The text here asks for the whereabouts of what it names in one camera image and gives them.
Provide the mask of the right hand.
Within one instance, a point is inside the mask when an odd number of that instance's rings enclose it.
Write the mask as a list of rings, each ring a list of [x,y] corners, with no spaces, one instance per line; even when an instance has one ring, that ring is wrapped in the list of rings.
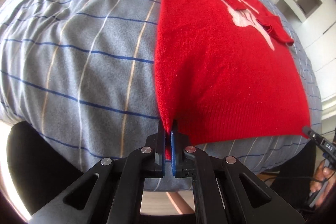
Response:
[[[319,166],[317,167],[313,178],[315,178],[318,181],[329,179],[324,191],[321,190],[322,184],[320,182],[312,181],[310,183],[310,191],[312,193],[316,191],[319,191],[321,193],[318,200],[315,202],[315,207],[320,207],[323,204],[324,200],[326,199],[327,195],[329,194],[331,188],[335,184],[335,172],[334,170],[328,168],[325,164],[325,160],[323,160],[322,162],[320,162]]]

